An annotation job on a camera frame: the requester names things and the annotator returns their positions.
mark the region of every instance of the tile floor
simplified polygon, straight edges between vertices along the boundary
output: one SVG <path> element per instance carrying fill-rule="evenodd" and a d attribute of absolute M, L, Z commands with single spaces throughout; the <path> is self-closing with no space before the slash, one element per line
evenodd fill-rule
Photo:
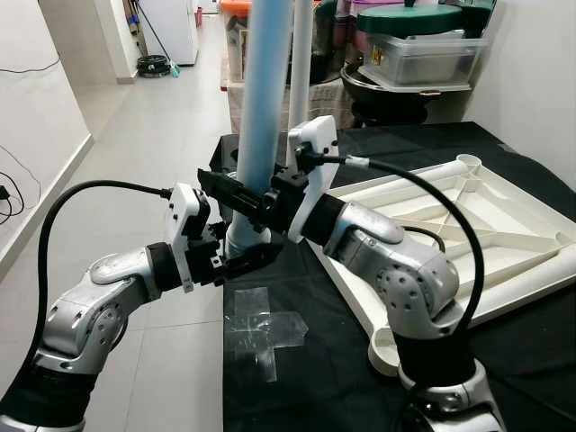
<path fill-rule="evenodd" d="M 99 139 L 110 119 L 132 89 L 132 85 L 98 84 L 72 88 L 92 135 Z"/>
<path fill-rule="evenodd" d="M 71 184 L 96 178 L 169 187 L 197 185 L 220 135 L 230 133 L 220 92 L 223 21 L 205 17 L 196 66 L 178 79 L 139 79 L 96 136 Z M 159 241 L 164 202 L 111 189 L 79 195 L 50 239 L 50 302 L 103 255 Z M 22 361 L 35 320 L 36 249 L 32 238 L 0 284 L 0 392 Z M 212 432 L 221 424 L 222 291 L 205 286 L 167 293 L 130 317 L 86 413 L 86 432 Z"/>

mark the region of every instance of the light blue pipe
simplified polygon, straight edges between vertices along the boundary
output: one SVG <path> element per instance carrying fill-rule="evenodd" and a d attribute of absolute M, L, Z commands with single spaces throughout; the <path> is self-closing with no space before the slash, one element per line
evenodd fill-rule
<path fill-rule="evenodd" d="M 253 0 L 237 180 L 261 193 L 269 189 L 274 173 L 292 21 L 293 0 Z M 226 233 L 228 257 L 269 241 L 268 229 L 256 233 L 244 216 L 234 212 Z"/>

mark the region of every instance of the power adapter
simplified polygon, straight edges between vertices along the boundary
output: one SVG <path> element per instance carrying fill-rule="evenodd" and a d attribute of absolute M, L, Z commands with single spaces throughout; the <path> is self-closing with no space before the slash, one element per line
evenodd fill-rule
<path fill-rule="evenodd" d="M 10 198 L 10 193 L 8 192 L 8 189 L 0 185 L 0 201 L 7 200 L 8 198 Z"/>

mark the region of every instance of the clear tape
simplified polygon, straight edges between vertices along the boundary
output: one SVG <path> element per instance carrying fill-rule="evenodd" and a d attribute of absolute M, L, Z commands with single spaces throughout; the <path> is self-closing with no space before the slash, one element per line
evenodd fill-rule
<path fill-rule="evenodd" d="M 234 292 L 234 315 L 224 317 L 224 349 L 237 360 L 253 356 L 267 383 L 277 380 L 275 349 L 301 347 L 308 326 L 298 312 L 270 312 L 265 287 Z"/>

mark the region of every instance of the plastic storage container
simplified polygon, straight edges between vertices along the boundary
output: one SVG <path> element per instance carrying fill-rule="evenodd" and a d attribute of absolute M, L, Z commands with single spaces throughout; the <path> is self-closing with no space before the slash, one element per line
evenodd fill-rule
<path fill-rule="evenodd" d="M 361 72 L 381 86 L 468 85 L 482 39 L 371 35 Z"/>
<path fill-rule="evenodd" d="M 352 0 L 350 2 L 350 16 L 357 17 L 364 9 L 384 5 L 404 5 L 404 0 Z M 356 28 L 356 21 L 350 22 L 350 34 L 355 48 L 366 52 L 368 47 L 368 33 Z"/>

